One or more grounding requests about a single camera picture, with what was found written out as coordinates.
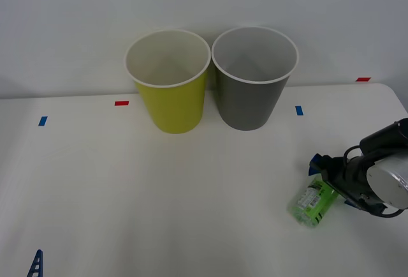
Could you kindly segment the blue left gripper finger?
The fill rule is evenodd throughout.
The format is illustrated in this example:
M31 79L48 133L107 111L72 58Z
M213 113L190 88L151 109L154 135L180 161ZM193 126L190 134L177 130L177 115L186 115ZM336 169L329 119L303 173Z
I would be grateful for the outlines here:
M43 277L43 251L37 250L27 277Z

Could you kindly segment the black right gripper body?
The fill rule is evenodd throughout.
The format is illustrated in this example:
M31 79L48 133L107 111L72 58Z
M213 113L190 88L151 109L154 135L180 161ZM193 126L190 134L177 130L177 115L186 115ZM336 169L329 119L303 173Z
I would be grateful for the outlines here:
M345 199L360 203L367 208L367 172L363 170L361 156L344 161L343 157L322 156L321 176L323 181Z

